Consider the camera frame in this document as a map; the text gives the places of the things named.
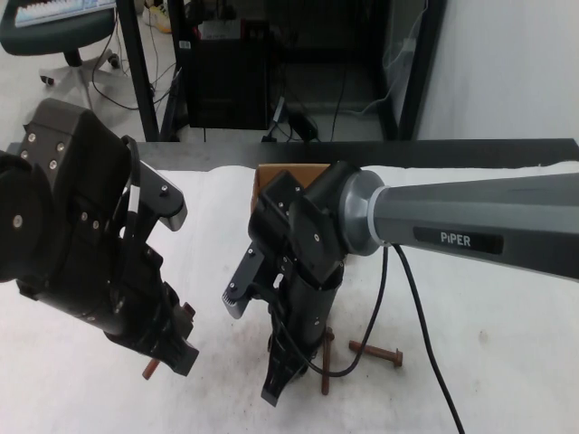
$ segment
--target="white table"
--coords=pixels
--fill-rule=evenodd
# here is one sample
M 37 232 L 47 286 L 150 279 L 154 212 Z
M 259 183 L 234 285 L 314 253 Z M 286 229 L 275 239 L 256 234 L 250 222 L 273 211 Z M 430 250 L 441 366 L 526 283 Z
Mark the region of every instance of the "white table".
M 376 168 L 389 185 L 568 173 L 579 164 L 520 170 Z M 428 362 L 412 296 L 391 252 L 386 293 L 369 344 L 400 348 L 403 368 L 365 357 L 320 394 L 308 372 L 261 399 L 270 318 L 262 302 L 231 319 L 221 294 L 249 245 L 253 171 L 169 172 L 189 217 L 151 245 L 163 278 L 197 311 L 190 336 L 201 352 L 184 378 L 102 332 L 0 286 L 0 432 L 454 432 Z M 467 432 L 579 430 L 579 287 L 559 278 L 407 249 L 439 366 Z M 381 255 L 348 258 L 330 316 L 332 367 L 347 366 L 375 303 Z

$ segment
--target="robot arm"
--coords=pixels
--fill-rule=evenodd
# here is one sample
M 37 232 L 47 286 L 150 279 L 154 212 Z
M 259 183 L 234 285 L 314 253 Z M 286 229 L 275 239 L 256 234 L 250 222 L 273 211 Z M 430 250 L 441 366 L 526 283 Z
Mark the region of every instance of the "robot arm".
M 185 200 L 138 164 L 140 200 L 129 205 L 127 145 L 87 109 L 41 103 L 18 156 L 0 154 L 0 281 L 16 279 L 22 295 L 187 375 L 198 355 L 186 341 L 195 312 L 162 280 L 163 258 L 147 245 L 159 220 L 180 229 Z
M 347 182 L 340 227 L 348 252 L 403 244 L 579 278 L 579 175 L 383 187 Z
M 261 191 L 249 232 L 253 243 L 223 302 L 235 318 L 253 298 L 270 305 L 261 396 L 276 405 L 285 385 L 307 369 L 278 321 L 311 360 L 347 254 L 403 244 L 579 278 L 579 175 L 388 188 L 372 172 L 336 163 L 307 189 L 279 174 Z

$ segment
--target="cable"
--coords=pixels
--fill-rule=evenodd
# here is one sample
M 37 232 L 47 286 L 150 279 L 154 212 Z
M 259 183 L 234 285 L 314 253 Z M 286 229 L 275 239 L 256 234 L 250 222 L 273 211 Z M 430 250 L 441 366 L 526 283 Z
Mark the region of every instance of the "cable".
M 334 122 L 332 122 L 332 136 L 329 139 L 330 142 L 334 141 L 334 130 L 336 129 L 337 113 L 340 111 L 340 104 L 342 103 L 342 98 L 344 98 L 344 89 L 346 88 L 346 75 L 347 75 L 347 63 L 344 65 L 344 76 L 342 77 L 342 90 L 340 91 L 340 98 L 338 98 L 337 100 L 336 113 L 334 113 Z
M 173 63 L 171 63 L 171 64 L 166 68 L 166 70 L 164 70 L 163 73 L 162 73 L 161 75 L 159 75 L 159 77 L 154 81 L 154 83 L 157 83 L 158 80 L 161 80 L 161 79 L 165 76 L 165 74 L 167 74 L 167 73 L 169 72 L 169 70 L 170 70 L 171 68 L 173 68 L 175 65 L 177 65 L 177 62 L 176 62 L 176 61 L 173 62 Z
M 123 46 L 120 43 L 120 37 L 119 37 L 119 21 L 117 21 L 115 24 L 115 34 L 117 35 L 117 44 L 119 45 L 120 70 L 123 71 L 123 74 L 128 77 L 128 74 L 127 74 L 128 69 L 127 69 L 127 71 L 125 71 L 125 67 L 123 65 Z
M 293 127 L 292 126 L 289 126 L 289 132 L 290 132 L 289 137 L 288 137 L 288 140 L 286 140 L 286 143 L 289 143 L 293 139 Z
M 332 377 L 332 378 L 338 378 L 338 377 L 345 377 L 346 375 L 348 375 L 349 373 L 351 373 L 352 371 L 355 370 L 355 368 L 358 366 L 358 362 L 360 361 L 360 358 L 362 357 L 362 354 L 364 353 L 365 350 L 365 345 L 368 342 L 368 338 L 370 337 L 370 334 L 372 333 L 372 329 L 374 328 L 374 323 L 376 321 L 376 317 L 378 316 L 378 312 L 380 311 L 380 306 L 382 305 L 382 298 L 384 297 L 384 288 L 386 286 L 386 275 L 388 273 L 388 249 L 386 247 L 384 247 L 384 254 L 383 254 L 383 258 L 382 258 L 382 278 L 380 279 L 380 289 L 378 290 L 378 299 L 376 300 L 376 304 L 374 307 L 374 312 L 372 312 L 372 316 L 370 317 L 370 322 L 368 323 L 368 328 L 365 331 L 364 334 L 364 339 L 362 340 L 362 344 L 360 345 L 360 349 L 358 350 L 358 352 L 356 353 L 356 357 L 354 358 L 354 361 L 352 362 L 352 364 L 350 364 L 345 370 L 343 371 L 339 371 L 339 372 L 325 372 L 324 370 L 318 368 L 315 364 L 313 364 L 308 357 L 306 357 L 301 350 L 299 349 L 299 347 L 297 346 L 297 344 L 295 343 L 295 341 L 292 339 L 290 332 L 288 331 L 288 329 L 286 328 L 286 326 L 283 324 L 282 321 L 280 321 L 277 318 L 277 313 L 275 311 L 275 309 L 273 309 L 272 315 L 274 320 L 278 323 L 278 325 L 280 326 L 281 331 L 283 332 L 283 334 L 285 335 L 285 337 L 288 339 L 289 344 L 291 345 L 293 351 L 299 356 L 299 358 L 306 363 L 314 372 L 319 373 L 320 375 L 327 375 L 328 377 Z
M 410 29 L 410 32 L 408 33 L 408 37 L 406 39 L 410 39 L 413 36 L 414 33 L 414 29 L 416 28 L 416 25 L 421 21 L 422 16 L 426 13 L 426 11 L 428 10 L 429 7 L 429 0 L 425 0 L 425 6 L 424 9 L 422 10 L 422 12 L 420 12 L 420 14 L 416 17 L 416 20 L 414 20 L 414 24 Z M 386 59 L 386 54 L 392 50 L 392 46 L 393 44 L 391 43 L 390 46 L 388 47 L 388 49 L 386 50 L 386 52 L 384 52 L 384 56 L 382 57 L 382 66 L 384 66 L 384 61 Z M 384 66 L 384 70 L 388 71 L 399 59 L 400 56 L 402 56 L 402 54 L 404 53 L 404 40 L 402 41 L 402 47 L 400 48 L 400 51 L 398 52 L 398 54 L 396 55 L 396 57 L 394 58 L 393 61 L 391 61 L 390 63 L 388 63 L 387 66 Z
M 268 137 L 271 137 L 271 134 L 273 134 L 273 131 L 275 131 L 276 129 L 278 129 L 280 131 L 280 133 L 283 134 L 288 139 L 288 141 L 291 140 L 291 135 L 289 135 L 283 129 L 281 129 L 280 124 L 278 122 L 275 122 L 273 128 L 271 129 L 270 133 L 268 134 Z
M 438 380 L 438 384 L 441 386 L 442 393 L 444 394 L 444 398 L 446 399 L 449 408 L 451 409 L 452 418 L 454 419 L 454 423 L 456 423 L 456 428 L 459 433 L 464 433 L 464 428 L 462 427 L 462 422 L 460 422 L 459 413 L 456 411 L 454 407 L 454 402 L 452 402 L 451 393 L 449 392 L 444 379 L 442 378 L 441 370 L 436 363 L 436 358 L 434 357 L 434 352 L 432 351 L 431 345 L 431 338 L 428 335 L 428 327 L 426 326 L 426 319 L 424 319 L 424 312 L 422 311 L 422 303 L 420 302 L 420 297 L 418 295 L 418 289 L 416 287 L 416 283 L 414 282 L 414 276 L 412 271 L 410 270 L 410 264 L 408 263 L 408 259 L 400 247 L 397 244 L 393 244 L 396 253 L 400 257 L 400 261 L 404 267 L 404 272 L 406 273 L 406 277 L 408 278 L 408 284 L 410 285 L 410 290 L 413 293 L 414 304 L 416 305 L 416 313 L 418 314 L 418 319 L 420 321 L 420 327 L 422 329 L 422 337 L 424 338 L 424 345 L 426 346 L 426 353 L 428 354 L 428 359 L 431 361 L 432 369 L 434 370 L 434 375 L 436 375 L 436 380 Z
M 119 22 L 119 12 L 116 13 L 115 16 L 115 25 L 117 25 L 117 23 Z M 115 104 L 116 106 L 121 107 L 122 109 L 127 109 L 127 110 L 132 110 L 132 111 L 137 111 L 138 107 L 127 107 L 124 106 L 123 104 L 118 103 L 117 101 L 115 101 L 112 98 L 109 98 L 107 95 L 105 95 L 104 93 L 102 93 L 99 88 L 97 88 L 97 83 L 95 83 L 94 81 L 94 74 L 95 71 L 97 70 L 97 65 L 100 63 L 100 61 L 102 60 L 102 56 L 105 55 L 105 52 L 107 51 L 107 49 L 109 48 L 110 45 L 110 41 L 112 40 L 112 37 L 115 33 L 111 33 L 109 36 L 109 39 L 107 40 L 107 44 L 105 45 L 105 48 L 102 50 L 102 53 L 99 56 L 99 59 L 97 60 L 97 62 L 94 64 L 94 67 L 92 68 L 92 86 L 94 86 L 94 89 L 99 93 L 99 95 L 101 95 L 102 98 L 112 102 L 113 104 Z M 173 82 L 179 77 L 181 73 L 181 69 L 179 69 L 179 72 L 175 75 L 175 77 L 173 78 L 173 80 L 171 80 L 171 86 L 169 87 L 168 91 L 165 92 L 165 94 L 158 100 L 153 101 L 153 105 L 157 104 L 158 102 L 161 102 L 163 99 L 165 99 L 165 97 L 169 94 L 169 92 L 171 91 L 171 87 L 173 86 Z
M 429 0 L 425 0 L 425 7 L 424 9 L 420 12 L 420 14 L 418 15 L 418 17 L 416 17 L 416 20 L 414 21 L 414 24 L 412 26 L 412 28 L 410 29 L 410 32 L 408 33 L 408 37 L 406 39 L 410 39 L 412 38 L 412 35 L 414 33 L 414 29 L 416 28 L 416 25 L 421 21 L 422 17 L 424 16 L 424 14 L 426 13 L 426 11 L 428 10 L 429 7 Z M 386 55 L 392 50 L 393 44 L 390 43 L 390 45 L 388 46 L 388 48 L 386 49 L 386 51 L 384 52 L 384 56 L 382 57 L 382 66 L 384 67 L 384 71 L 388 72 L 388 70 L 390 68 L 392 68 L 392 66 L 398 62 L 398 60 L 400 59 L 400 57 L 404 54 L 404 41 L 403 41 L 403 46 L 400 49 L 400 51 L 398 52 L 398 54 L 396 55 L 396 57 L 394 58 L 393 61 L 391 61 L 390 63 L 388 63 L 388 65 L 384 66 L 385 60 L 386 60 Z M 375 106 L 377 106 L 378 104 L 382 103 L 382 102 L 386 102 L 386 100 L 388 99 L 388 97 L 390 96 L 390 94 L 392 93 L 392 90 L 395 86 L 395 84 L 398 82 L 398 80 L 400 79 L 402 75 L 402 71 L 398 72 L 398 75 L 396 76 L 396 78 L 394 79 L 393 83 L 390 85 L 390 89 L 388 90 L 388 93 L 386 94 L 385 97 L 377 99 L 376 101 L 372 101 L 366 108 L 364 108 L 362 111 L 353 111 L 353 110 L 344 110 L 342 111 L 342 113 L 344 114 L 348 114 L 348 115 L 354 115 L 354 116 L 364 116 L 368 113 L 368 111 L 370 111 L 370 109 L 373 109 Z
M 151 33 L 151 41 L 153 42 L 153 50 L 155 50 L 155 70 L 156 70 L 156 75 L 155 75 L 155 81 L 154 81 L 154 85 L 153 85 L 153 90 L 155 92 L 157 92 L 157 82 L 159 80 L 159 53 L 157 52 L 157 45 L 155 44 L 155 36 L 153 36 L 153 24 L 151 23 L 151 13 L 149 12 L 148 14 L 148 30 Z
M 343 110 L 342 113 L 347 114 L 347 115 L 353 115 L 353 116 L 364 116 L 368 113 L 368 111 L 370 111 L 370 109 L 373 109 L 375 106 L 377 106 L 378 104 L 380 104 L 381 102 L 386 102 L 386 100 L 388 99 L 388 97 L 390 97 L 390 94 L 392 93 L 392 91 L 394 90 L 394 87 L 396 86 L 396 84 L 398 83 L 398 80 L 400 79 L 401 74 L 398 74 L 398 76 L 396 77 L 396 79 L 394 80 L 394 82 L 390 85 L 390 89 L 388 90 L 388 93 L 386 93 L 386 96 L 380 99 L 377 99 L 376 101 L 372 101 L 366 108 L 364 108 L 362 111 L 352 111 L 352 110 Z

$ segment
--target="black cable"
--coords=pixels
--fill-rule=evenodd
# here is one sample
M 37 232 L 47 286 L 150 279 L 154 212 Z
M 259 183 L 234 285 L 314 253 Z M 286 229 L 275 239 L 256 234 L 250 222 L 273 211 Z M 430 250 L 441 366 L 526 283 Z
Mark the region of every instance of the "black cable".
M 346 88 L 346 75 L 347 75 L 347 63 L 344 65 L 344 75 L 342 77 L 342 90 L 340 91 L 340 97 L 337 99 L 336 112 L 334 113 L 334 122 L 332 122 L 332 137 L 330 142 L 334 141 L 334 130 L 336 129 L 336 119 L 337 113 L 340 111 L 340 104 L 342 104 L 342 98 L 344 98 L 344 89 Z
M 338 378 L 338 377 L 345 377 L 346 375 L 348 375 L 349 373 L 351 373 L 352 371 L 355 370 L 355 368 L 358 365 L 358 362 L 360 361 L 360 358 L 362 357 L 362 354 L 364 353 L 365 350 L 365 345 L 368 342 L 368 338 L 370 337 L 370 334 L 372 333 L 372 329 L 374 328 L 374 323 L 376 321 L 376 318 L 378 317 L 378 312 L 380 311 L 380 306 L 382 305 L 382 298 L 384 297 L 384 288 L 386 286 L 386 275 L 388 273 L 388 249 L 384 248 L 384 254 L 383 254 L 383 258 L 382 258 L 382 278 L 380 279 L 380 289 L 378 290 L 378 299 L 376 300 L 376 304 L 374 307 L 374 312 L 372 312 L 372 316 L 370 317 L 370 322 L 368 323 L 368 328 L 365 331 L 364 334 L 364 339 L 362 340 L 362 344 L 360 345 L 360 348 L 358 349 L 358 352 L 356 353 L 356 357 L 354 358 L 354 361 L 352 362 L 352 364 L 350 364 L 350 366 L 348 366 L 345 370 L 343 371 L 339 371 L 339 372 L 325 372 L 324 370 L 318 368 L 315 364 L 313 364 L 308 357 L 306 357 L 301 350 L 299 349 L 299 347 L 296 345 L 295 341 L 293 340 L 293 338 L 290 335 L 290 332 L 288 332 L 288 329 L 286 328 L 286 326 L 283 324 L 282 321 L 280 321 L 277 318 L 277 313 L 275 312 L 275 309 L 273 309 L 271 312 L 273 314 L 274 320 L 276 321 L 276 323 L 279 325 L 281 331 L 283 332 L 283 334 L 285 335 L 285 337 L 288 339 L 289 344 L 291 345 L 293 351 L 299 356 L 299 358 L 306 363 L 314 372 L 319 373 L 320 375 L 327 375 L 328 377 L 332 377 L 332 378 Z
M 123 65 L 123 46 L 120 43 L 119 37 L 119 21 L 115 24 L 115 34 L 117 35 L 117 44 L 119 45 L 119 63 L 120 63 L 120 70 L 123 71 L 123 74 L 128 77 L 127 71 L 125 71 L 125 67 Z
M 161 79 L 165 76 L 165 74 L 167 74 L 167 73 L 169 72 L 169 70 L 170 70 L 171 68 L 173 68 L 175 65 L 177 65 L 177 62 L 176 62 L 176 61 L 174 61 L 173 63 L 171 63 L 171 64 L 166 68 L 166 70 L 164 70 L 164 71 L 161 73 L 161 75 L 159 75 L 159 77 L 158 77 L 155 81 L 153 81 L 153 83 L 157 83 L 159 80 L 161 80 Z
M 286 133 L 283 129 L 281 129 L 280 124 L 278 122 L 276 122 L 275 125 L 273 126 L 273 128 L 271 129 L 271 131 L 269 133 L 269 137 L 271 137 L 271 134 L 276 129 L 278 129 L 280 131 L 280 133 L 283 134 L 286 138 L 291 139 L 291 136 L 288 133 Z
M 117 13 L 116 16 L 115 16 L 115 25 L 117 25 L 117 22 L 118 22 L 118 21 L 119 21 L 119 13 Z M 110 41 L 112 40 L 112 36 L 113 36 L 114 34 L 115 34 L 114 32 L 110 34 L 109 39 L 107 40 L 107 44 L 105 45 L 105 48 L 102 50 L 102 53 L 100 54 L 99 59 L 98 59 L 97 62 L 94 64 L 94 67 L 92 68 L 92 86 L 94 86 L 94 89 L 99 93 L 99 95 L 101 95 L 102 98 L 104 98 L 104 99 L 112 102 L 112 103 L 115 104 L 116 106 L 119 106 L 119 107 L 121 107 L 122 109 L 137 111 L 137 110 L 138 110 L 138 107 L 127 107 L 127 106 L 124 106 L 123 104 L 118 103 L 118 102 L 115 101 L 114 99 L 109 98 L 107 95 L 105 95 L 104 93 L 102 93 L 102 92 L 99 90 L 99 88 L 97 88 L 97 83 L 95 83 L 95 81 L 94 81 L 94 74 L 95 74 L 95 71 L 97 70 L 97 65 L 100 63 L 100 61 L 102 60 L 102 56 L 105 55 L 105 52 L 106 52 L 107 49 L 109 48 Z M 173 82 L 179 77 L 180 71 L 181 71 L 181 70 L 179 70 L 179 72 L 176 74 L 176 76 L 175 76 L 175 77 L 173 78 L 173 80 L 171 81 L 171 86 L 173 86 Z M 161 102 L 163 99 L 165 99 L 166 96 L 169 94 L 170 91 L 171 91 L 171 87 L 169 87 L 169 90 L 168 90 L 167 92 L 165 92 L 165 94 L 164 94 L 160 99 L 158 99 L 158 100 L 156 100 L 156 101 L 153 101 L 153 105 L 155 105 L 155 104 L 157 104 L 158 102 Z
M 404 272 L 406 273 L 406 277 L 408 278 L 408 284 L 410 285 L 410 290 L 413 293 L 414 304 L 416 305 L 416 313 L 418 314 L 418 320 L 420 321 L 420 327 L 422 329 L 422 337 L 424 338 L 424 345 L 426 346 L 426 353 L 428 354 L 428 359 L 431 361 L 432 369 L 434 370 L 434 375 L 436 375 L 436 380 L 438 380 L 438 384 L 441 386 L 442 393 L 444 394 L 444 399 L 446 403 L 449 405 L 449 409 L 451 409 L 452 418 L 454 419 L 454 423 L 456 424 L 456 428 L 459 433 L 464 433 L 464 428 L 462 427 L 462 422 L 460 422 L 459 413 L 456 411 L 454 407 L 454 402 L 452 402 L 451 393 L 449 392 L 448 388 L 446 387 L 446 383 L 442 378 L 441 370 L 436 363 L 436 358 L 434 357 L 434 352 L 432 351 L 431 345 L 431 338 L 428 335 L 428 327 L 426 326 L 426 319 L 424 319 L 424 312 L 422 311 L 422 303 L 420 301 L 420 297 L 418 295 L 418 289 L 416 287 L 416 283 L 414 282 L 414 276 L 412 271 L 410 270 L 410 264 L 408 263 L 408 259 L 400 247 L 397 244 L 393 244 L 396 253 L 400 257 L 400 261 L 404 267 Z
M 293 139 L 293 127 L 292 126 L 289 126 L 289 132 L 290 132 L 289 137 L 288 137 L 288 140 L 286 140 L 286 143 L 289 143 L 291 141 L 291 139 Z
M 153 36 L 153 25 L 151 23 L 151 13 L 149 12 L 148 14 L 148 30 L 151 33 L 151 41 L 153 42 L 153 50 L 155 50 L 155 70 L 156 70 L 156 75 L 155 75 L 155 81 L 154 81 L 154 85 L 153 85 L 153 90 L 155 92 L 157 92 L 157 82 L 159 80 L 159 53 L 157 51 L 157 45 L 155 44 L 155 36 Z

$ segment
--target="metal rod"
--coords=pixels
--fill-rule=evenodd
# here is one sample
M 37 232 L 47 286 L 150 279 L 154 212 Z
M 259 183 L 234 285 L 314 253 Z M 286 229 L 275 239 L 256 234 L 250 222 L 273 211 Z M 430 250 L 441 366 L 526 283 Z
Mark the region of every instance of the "metal rod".
M 354 353 L 360 351 L 360 347 L 362 344 L 356 341 L 350 341 L 349 348 Z M 378 348 L 372 345 L 366 345 L 364 348 L 364 354 L 372 355 L 373 357 L 378 357 L 379 359 L 387 360 L 388 362 L 394 363 L 394 366 L 399 368 L 402 366 L 403 360 L 403 353 L 402 351 L 398 351 L 396 348 L 396 352 L 393 353 L 392 351 L 383 350 L 382 348 Z

